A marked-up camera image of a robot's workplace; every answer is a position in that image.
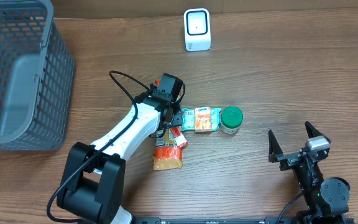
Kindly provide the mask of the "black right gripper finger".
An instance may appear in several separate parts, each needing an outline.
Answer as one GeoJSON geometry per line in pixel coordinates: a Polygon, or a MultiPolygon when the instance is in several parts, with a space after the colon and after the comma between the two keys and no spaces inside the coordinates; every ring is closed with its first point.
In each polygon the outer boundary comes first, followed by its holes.
{"type": "Polygon", "coordinates": [[[326,137],[323,133],[319,132],[309,121],[305,122],[305,128],[309,138],[322,136],[328,141],[328,143],[331,144],[331,140],[328,137],[326,137]]]}
{"type": "Polygon", "coordinates": [[[283,151],[272,130],[268,131],[268,140],[269,140],[268,161],[271,163],[278,162],[278,158],[283,156],[283,151]]]}

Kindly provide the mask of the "orange pasta package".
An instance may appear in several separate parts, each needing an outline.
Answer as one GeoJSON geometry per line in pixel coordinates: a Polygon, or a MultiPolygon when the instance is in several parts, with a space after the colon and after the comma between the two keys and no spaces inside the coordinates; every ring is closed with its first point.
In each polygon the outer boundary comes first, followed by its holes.
{"type": "Polygon", "coordinates": [[[154,170],[181,169],[183,148],[188,145],[181,126],[157,131],[154,170]]]}

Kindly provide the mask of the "green lid jar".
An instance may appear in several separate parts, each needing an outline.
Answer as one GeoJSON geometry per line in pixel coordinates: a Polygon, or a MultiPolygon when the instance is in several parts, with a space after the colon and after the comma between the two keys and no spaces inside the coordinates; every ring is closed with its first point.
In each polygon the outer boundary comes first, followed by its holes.
{"type": "Polygon", "coordinates": [[[224,108],[220,116],[220,128],[226,134],[235,134],[238,132],[244,116],[238,107],[229,106],[224,108]]]}

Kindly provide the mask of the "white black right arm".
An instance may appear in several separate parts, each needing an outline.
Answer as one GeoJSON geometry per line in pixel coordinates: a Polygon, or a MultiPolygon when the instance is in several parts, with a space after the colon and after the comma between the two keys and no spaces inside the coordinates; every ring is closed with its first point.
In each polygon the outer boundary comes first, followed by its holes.
{"type": "Polygon", "coordinates": [[[329,156],[331,140],[310,122],[305,122],[308,139],[298,152],[285,155],[272,130],[268,132],[268,161],[278,162],[281,171],[292,170],[300,193],[288,202],[278,217],[266,218],[266,223],[353,223],[344,214],[349,211],[350,184],[340,177],[325,179],[318,162],[329,156]],[[299,199],[305,199],[307,209],[295,217],[285,217],[287,210],[299,199]]]}

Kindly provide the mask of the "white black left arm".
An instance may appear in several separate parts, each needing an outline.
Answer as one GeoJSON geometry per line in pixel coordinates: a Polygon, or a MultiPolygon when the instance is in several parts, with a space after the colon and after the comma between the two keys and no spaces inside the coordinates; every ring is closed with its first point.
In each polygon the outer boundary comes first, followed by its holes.
{"type": "Polygon", "coordinates": [[[74,144],[60,186],[48,201],[49,219],[69,222],[52,215],[55,202],[77,216],[75,223],[135,223],[133,214],[122,207],[126,162],[153,133],[182,125],[184,95],[183,80],[164,73],[159,85],[130,98],[130,111],[107,134],[90,145],[74,144]]]}

